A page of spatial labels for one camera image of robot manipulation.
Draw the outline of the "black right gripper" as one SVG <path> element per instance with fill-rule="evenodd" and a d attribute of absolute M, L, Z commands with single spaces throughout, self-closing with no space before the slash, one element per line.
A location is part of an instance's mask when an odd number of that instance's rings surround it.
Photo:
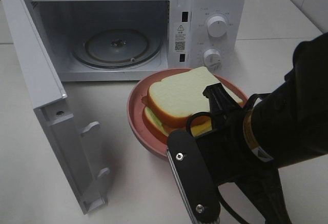
<path fill-rule="evenodd" d="M 211 119 L 212 130 L 196 139 L 175 130 L 167 142 L 167 157 L 182 201 L 192 223 L 220 223 L 218 187 L 234 182 L 240 188 L 278 188 L 279 173 L 256 157 L 244 138 L 245 112 L 222 83 L 207 86 L 203 95 L 210 112 L 189 118 L 194 124 Z"/>

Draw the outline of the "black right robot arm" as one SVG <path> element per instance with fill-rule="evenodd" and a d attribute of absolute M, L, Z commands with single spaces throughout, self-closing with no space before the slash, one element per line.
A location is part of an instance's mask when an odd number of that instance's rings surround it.
<path fill-rule="evenodd" d="M 222 84 L 207 86 L 210 110 L 168 137 L 167 156 L 192 223 L 219 223 L 221 208 L 244 219 L 218 187 L 235 183 L 266 223 L 290 223 L 279 168 L 327 154 L 327 34 L 301 42 L 272 93 L 240 106 Z"/>

